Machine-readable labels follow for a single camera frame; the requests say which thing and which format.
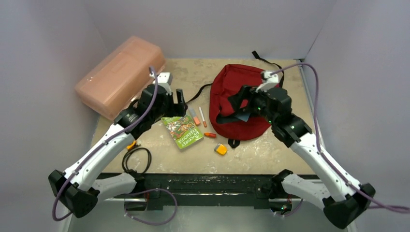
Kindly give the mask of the red backpack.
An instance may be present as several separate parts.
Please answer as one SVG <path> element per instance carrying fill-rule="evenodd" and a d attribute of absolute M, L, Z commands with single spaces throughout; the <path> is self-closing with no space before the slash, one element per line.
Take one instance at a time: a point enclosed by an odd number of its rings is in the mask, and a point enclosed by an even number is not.
<path fill-rule="evenodd" d="M 239 94 L 242 86 L 262 84 L 262 69 L 241 64 L 227 64 L 214 81 L 203 85 L 190 99 L 197 99 L 205 87 L 211 87 L 209 121 L 213 129 L 228 139 L 228 145 L 236 148 L 241 141 L 261 136 L 270 126 L 255 113 L 244 112 L 248 100 Z"/>

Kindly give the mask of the green picture book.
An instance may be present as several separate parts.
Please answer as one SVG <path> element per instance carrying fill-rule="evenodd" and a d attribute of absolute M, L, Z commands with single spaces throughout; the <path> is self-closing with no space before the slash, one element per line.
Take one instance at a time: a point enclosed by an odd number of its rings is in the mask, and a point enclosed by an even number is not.
<path fill-rule="evenodd" d="M 204 138 L 203 133 L 188 114 L 183 117 L 162 117 L 161 121 L 180 150 Z"/>

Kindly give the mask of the light blue notebook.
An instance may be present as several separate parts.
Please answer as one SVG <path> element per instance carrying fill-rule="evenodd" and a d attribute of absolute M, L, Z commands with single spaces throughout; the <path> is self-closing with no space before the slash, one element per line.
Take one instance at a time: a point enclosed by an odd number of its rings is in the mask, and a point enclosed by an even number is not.
<path fill-rule="evenodd" d="M 249 112 L 239 112 L 235 115 L 235 117 L 241 121 L 248 122 L 251 113 Z"/>

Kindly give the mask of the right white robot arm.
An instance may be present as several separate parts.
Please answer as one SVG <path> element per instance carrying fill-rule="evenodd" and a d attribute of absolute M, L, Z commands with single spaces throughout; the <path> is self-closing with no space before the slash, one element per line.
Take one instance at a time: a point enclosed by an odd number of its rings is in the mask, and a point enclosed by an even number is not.
<path fill-rule="evenodd" d="M 374 187 L 360 183 L 321 146 L 307 123 L 292 112 L 287 90 L 273 87 L 257 91 L 256 87 L 242 86 L 228 100 L 235 112 L 256 114 L 269 122 L 274 136 L 301 157 L 323 183 L 320 187 L 284 170 L 271 184 L 276 196 L 288 193 L 310 202 L 339 229 L 347 228 L 369 208 Z"/>

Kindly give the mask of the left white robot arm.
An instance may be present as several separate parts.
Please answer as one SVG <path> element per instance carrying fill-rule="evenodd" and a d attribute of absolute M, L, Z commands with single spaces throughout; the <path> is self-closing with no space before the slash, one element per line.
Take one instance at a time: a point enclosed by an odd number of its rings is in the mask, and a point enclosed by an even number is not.
<path fill-rule="evenodd" d="M 54 221 L 67 216 L 57 216 L 57 205 L 68 209 L 68 216 L 87 215 L 100 201 L 129 194 L 133 198 L 144 193 L 143 177 L 135 171 L 99 179 L 100 173 L 126 146 L 136 141 L 162 117 L 184 116 L 187 105 L 182 89 L 176 90 L 177 102 L 168 87 L 151 84 L 139 99 L 130 103 L 114 119 L 105 135 L 76 163 L 61 172 L 54 170 L 48 177 L 55 199 L 52 206 Z"/>

